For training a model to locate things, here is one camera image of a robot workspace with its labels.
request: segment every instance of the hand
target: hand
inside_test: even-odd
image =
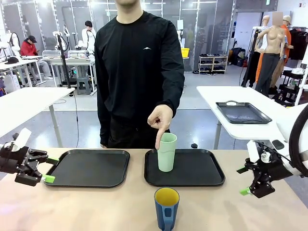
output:
[[[265,53],[265,50],[264,49],[257,49],[257,52],[263,54],[263,53]]]
[[[158,129],[155,142],[155,148],[157,150],[159,149],[159,143],[164,132],[169,129],[172,116],[172,109],[169,106],[162,104],[154,108],[153,112],[148,117],[148,124],[151,127]]]

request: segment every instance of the orange clothing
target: orange clothing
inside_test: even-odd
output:
[[[283,24],[281,26],[281,28],[284,29],[284,33],[287,36],[288,44],[291,45],[291,33],[290,33],[289,29],[287,28],[287,26],[285,24]],[[284,48],[284,54],[287,56],[285,58],[285,60],[284,60],[285,64],[288,61],[289,53],[290,53],[290,49],[289,48]],[[263,58],[263,54],[260,55],[260,59],[259,59],[259,63],[258,63],[258,68],[257,68],[257,72],[256,72],[256,82],[258,82],[258,79],[259,79],[259,75],[260,75],[260,71],[261,71],[261,67],[262,67],[262,58]]]
[[[281,26],[281,28],[284,29],[285,35],[287,36],[287,40],[288,40],[288,44],[291,45],[291,33],[289,31],[289,29],[287,28],[287,26],[285,24],[283,24]],[[286,64],[289,58],[289,53],[290,53],[290,49],[289,48],[285,48],[284,49],[284,54],[287,56],[284,60],[284,63]]]
[[[260,58],[259,58],[259,63],[258,63],[258,68],[256,72],[256,83],[258,83],[261,67],[262,67],[262,58],[263,58],[263,53],[261,53]]]

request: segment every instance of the blue cup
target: blue cup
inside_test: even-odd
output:
[[[180,201],[178,192],[172,188],[161,188],[155,192],[154,199],[158,227],[162,231],[171,231]]]

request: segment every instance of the person in red jacket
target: person in red jacket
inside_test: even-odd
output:
[[[20,54],[22,56],[33,56],[33,55],[38,55],[38,50],[36,49],[34,43],[36,43],[37,41],[35,40],[35,37],[30,35],[29,37],[27,37],[23,44],[21,45],[21,49],[20,49]],[[42,68],[43,73],[44,73],[44,80],[48,80],[48,79],[53,79],[51,77],[51,73],[50,73],[50,69],[48,66],[48,63],[39,59],[38,60],[38,65],[40,68]],[[35,73],[32,73],[33,77],[36,79],[39,79],[38,76],[38,71],[35,67]]]

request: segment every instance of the shoe rack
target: shoe rack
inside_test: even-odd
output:
[[[202,64],[201,63],[202,61],[208,61],[208,63]],[[199,74],[202,72],[211,72],[211,71],[223,72],[223,74],[225,74],[227,69],[227,61],[228,61],[227,56],[208,56],[208,57],[199,56],[199,61],[198,61]],[[224,69],[214,70],[216,66],[223,66]]]

